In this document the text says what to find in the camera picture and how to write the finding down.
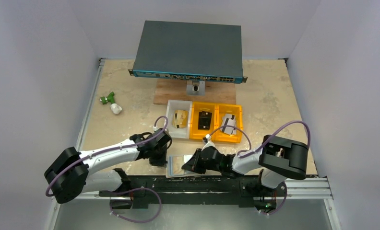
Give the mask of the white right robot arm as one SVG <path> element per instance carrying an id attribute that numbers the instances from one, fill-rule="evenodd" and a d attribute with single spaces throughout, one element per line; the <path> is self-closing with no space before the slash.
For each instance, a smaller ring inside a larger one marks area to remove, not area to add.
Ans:
<path id="1" fill-rule="evenodd" d="M 309 147 L 302 142 L 266 135 L 262 146 L 241 156 L 224 155 L 211 140 L 205 138 L 204 142 L 205 145 L 196 149 L 182 165 L 183 170 L 197 174 L 210 170 L 228 178 L 237 178 L 262 168 L 259 182 L 269 189 L 275 189 L 285 179 L 306 179 Z"/>

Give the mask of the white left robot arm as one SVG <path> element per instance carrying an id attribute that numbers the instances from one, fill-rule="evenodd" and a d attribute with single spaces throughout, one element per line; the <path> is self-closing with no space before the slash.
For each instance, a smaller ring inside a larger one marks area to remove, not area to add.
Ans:
<path id="1" fill-rule="evenodd" d="M 77 151 L 65 149 L 48 167 L 44 177 L 48 183 L 47 196 L 59 204 L 72 201 L 87 192 L 116 192 L 129 187 L 122 169 L 105 169 L 123 162 L 148 159 L 152 166 L 166 164 L 167 149 L 172 143 L 169 133 L 162 128 L 154 133 L 132 135 L 129 139 L 108 147 Z"/>

